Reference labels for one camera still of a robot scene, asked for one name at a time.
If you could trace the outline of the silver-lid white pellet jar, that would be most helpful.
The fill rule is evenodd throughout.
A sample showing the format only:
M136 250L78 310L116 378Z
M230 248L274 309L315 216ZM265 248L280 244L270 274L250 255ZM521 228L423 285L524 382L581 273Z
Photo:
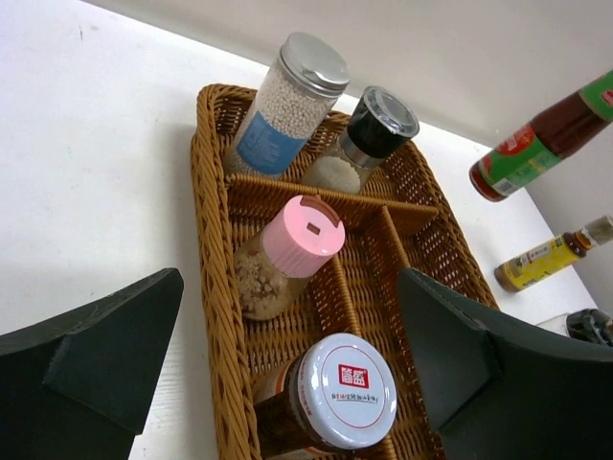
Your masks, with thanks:
M283 175L350 81L347 62L328 43L290 34L224 154L224 172Z

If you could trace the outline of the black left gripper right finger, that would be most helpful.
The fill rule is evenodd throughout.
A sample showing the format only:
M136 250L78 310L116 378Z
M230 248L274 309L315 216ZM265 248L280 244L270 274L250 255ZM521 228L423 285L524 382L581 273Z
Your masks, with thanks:
M543 330L414 269L397 299L449 459L608 459L612 351Z

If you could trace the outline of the brown wicker divided basket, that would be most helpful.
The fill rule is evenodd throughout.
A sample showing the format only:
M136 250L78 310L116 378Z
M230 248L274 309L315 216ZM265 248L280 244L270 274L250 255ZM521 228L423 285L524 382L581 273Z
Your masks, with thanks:
M427 423L396 298L397 275L416 268L489 307L496 302L429 165L413 144L386 160L362 195L321 197L346 227L343 249L311 279L300 298L269 321L249 321L238 304L234 251L292 197L300 178L349 118L333 111L279 179L226 174L222 157L255 91L210 84L196 100L191 165L218 455L257 459L260 442L251 388L266 372L328 334L352 333L388 360L399 392L388 436L361 459L441 459Z

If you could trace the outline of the small yellow-label bottle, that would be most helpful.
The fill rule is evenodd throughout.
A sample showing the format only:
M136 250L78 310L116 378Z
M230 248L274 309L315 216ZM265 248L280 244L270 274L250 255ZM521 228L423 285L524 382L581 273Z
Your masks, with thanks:
M519 292L558 273L597 246L612 241L612 217L604 215L580 230L560 234L498 265L494 276L508 292Z

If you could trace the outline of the pink-cap seasoning bottle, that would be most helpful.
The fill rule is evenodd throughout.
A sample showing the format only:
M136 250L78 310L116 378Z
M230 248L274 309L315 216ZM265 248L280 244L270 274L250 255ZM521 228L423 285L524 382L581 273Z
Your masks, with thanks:
M280 315L345 240L344 223L325 201L313 195L292 197L234 253L242 315L256 321Z

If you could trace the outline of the white-lid brown sauce jar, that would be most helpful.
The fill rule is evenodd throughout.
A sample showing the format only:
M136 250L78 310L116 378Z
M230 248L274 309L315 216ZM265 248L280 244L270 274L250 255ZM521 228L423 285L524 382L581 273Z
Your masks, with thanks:
M397 414L392 372L379 351L333 333L260 377L252 390L261 457L315 459L369 448Z

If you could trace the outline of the small dark bottle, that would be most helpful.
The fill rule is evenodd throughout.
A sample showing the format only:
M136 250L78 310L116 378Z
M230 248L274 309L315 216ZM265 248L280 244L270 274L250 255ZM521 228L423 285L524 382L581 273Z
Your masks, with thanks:
M586 309L566 317L570 337L602 346L612 346L612 318L601 310Z

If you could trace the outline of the yellow-cap brown sauce bottle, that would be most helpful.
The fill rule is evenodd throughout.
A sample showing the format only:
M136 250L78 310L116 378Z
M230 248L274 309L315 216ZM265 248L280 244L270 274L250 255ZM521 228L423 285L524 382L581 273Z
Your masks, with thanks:
M534 116L470 168L484 198L497 202L574 155L612 124L612 73Z

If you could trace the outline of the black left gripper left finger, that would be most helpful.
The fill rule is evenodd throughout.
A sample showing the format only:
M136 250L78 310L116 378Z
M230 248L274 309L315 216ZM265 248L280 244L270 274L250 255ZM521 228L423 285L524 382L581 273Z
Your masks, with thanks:
M1 337L4 459L126 459L143 433L184 290L164 268Z

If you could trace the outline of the black-cap salt grinder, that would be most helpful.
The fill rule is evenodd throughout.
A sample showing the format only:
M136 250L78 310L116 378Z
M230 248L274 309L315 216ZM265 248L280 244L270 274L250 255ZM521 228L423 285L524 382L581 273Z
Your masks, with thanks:
M306 169L301 183L358 195L375 169L419 131L418 117L403 100L368 86L347 126Z

